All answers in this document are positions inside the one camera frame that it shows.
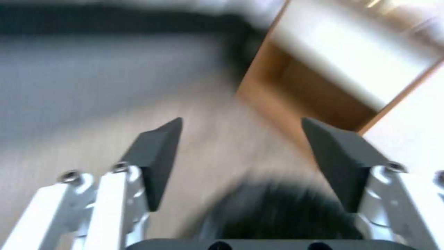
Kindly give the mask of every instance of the screw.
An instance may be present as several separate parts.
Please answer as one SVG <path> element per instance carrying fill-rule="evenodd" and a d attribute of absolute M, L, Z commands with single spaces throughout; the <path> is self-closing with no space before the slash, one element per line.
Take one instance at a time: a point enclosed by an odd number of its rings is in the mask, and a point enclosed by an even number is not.
<path fill-rule="evenodd" d="M 71 184 L 74 186 L 80 186 L 83 183 L 82 173 L 78 170 L 69 170 L 63 173 L 57 181 L 60 183 Z"/>
<path fill-rule="evenodd" d="M 385 173 L 407 173 L 404 165 L 396 161 L 389 161 L 384 167 Z"/>
<path fill-rule="evenodd" d="M 444 170 L 440 170 L 436 173 L 435 181 L 441 187 L 444 187 Z"/>
<path fill-rule="evenodd" d="M 118 162 L 116 165 L 112 166 L 111 172 L 113 173 L 124 173 L 128 172 L 129 163 L 127 161 Z"/>

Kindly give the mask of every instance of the white panel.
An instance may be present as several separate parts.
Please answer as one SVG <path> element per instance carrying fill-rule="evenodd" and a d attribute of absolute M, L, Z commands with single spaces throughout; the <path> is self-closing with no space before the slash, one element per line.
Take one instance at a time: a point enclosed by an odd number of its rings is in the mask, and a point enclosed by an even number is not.
<path fill-rule="evenodd" d="M 390 160 L 409 172 L 434 172 L 442 166 L 444 68 L 405 97 L 364 134 Z"/>

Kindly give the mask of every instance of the metal linkage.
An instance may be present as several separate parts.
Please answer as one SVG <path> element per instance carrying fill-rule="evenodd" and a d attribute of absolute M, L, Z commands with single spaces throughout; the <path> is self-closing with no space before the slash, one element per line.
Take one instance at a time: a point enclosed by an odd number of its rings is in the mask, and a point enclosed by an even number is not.
<path fill-rule="evenodd" d="M 444 187 L 436 176 L 408 174 L 395 162 L 371 169 L 356 226 L 367 239 L 444 250 Z"/>
<path fill-rule="evenodd" d="M 87 217 L 85 208 L 95 199 L 93 184 L 92 175 L 72 170 L 37 190 L 2 250 L 55 249 L 60 236 L 77 231 Z"/>
<path fill-rule="evenodd" d="M 148 217 L 141 170 L 120 162 L 100 179 L 84 249 L 120 250 L 142 241 Z"/>

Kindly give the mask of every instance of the floor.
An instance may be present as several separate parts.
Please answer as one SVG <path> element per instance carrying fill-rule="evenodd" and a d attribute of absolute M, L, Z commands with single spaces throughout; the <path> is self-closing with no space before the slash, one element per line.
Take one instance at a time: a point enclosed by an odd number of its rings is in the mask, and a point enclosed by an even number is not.
<path fill-rule="evenodd" d="M 0 242 L 39 187 L 68 169 L 98 178 L 137 134 L 179 116 L 176 163 L 148 238 L 179 236 L 246 175 L 319 181 L 291 143 L 235 99 L 238 80 L 216 38 L 0 42 Z"/>

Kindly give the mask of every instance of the black mounting hole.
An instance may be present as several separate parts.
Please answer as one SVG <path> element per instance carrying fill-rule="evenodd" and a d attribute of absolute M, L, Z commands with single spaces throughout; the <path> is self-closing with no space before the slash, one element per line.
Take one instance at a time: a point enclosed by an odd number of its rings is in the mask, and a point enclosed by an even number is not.
<path fill-rule="evenodd" d="M 208 250 L 231 250 L 231 246 L 223 241 L 213 243 Z"/>
<path fill-rule="evenodd" d="M 307 250 L 333 250 L 329 245 L 323 242 L 314 242 L 308 246 Z"/>

